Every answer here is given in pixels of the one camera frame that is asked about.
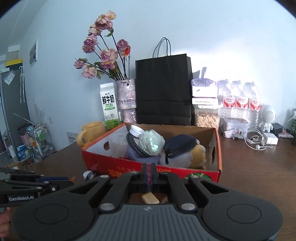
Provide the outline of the person left hand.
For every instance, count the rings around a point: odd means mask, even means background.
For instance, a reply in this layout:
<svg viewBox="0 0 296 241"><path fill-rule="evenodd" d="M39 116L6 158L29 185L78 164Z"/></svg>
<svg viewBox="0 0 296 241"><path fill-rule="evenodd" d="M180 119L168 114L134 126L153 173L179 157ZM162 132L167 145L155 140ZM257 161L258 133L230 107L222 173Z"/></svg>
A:
<svg viewBox="0 0 296 241"><path fill-rule="evenodd" d="M6 237L9 234L11 228L11 208L5 208L4 212L0 216L0 235L1 237Z"/></svg>

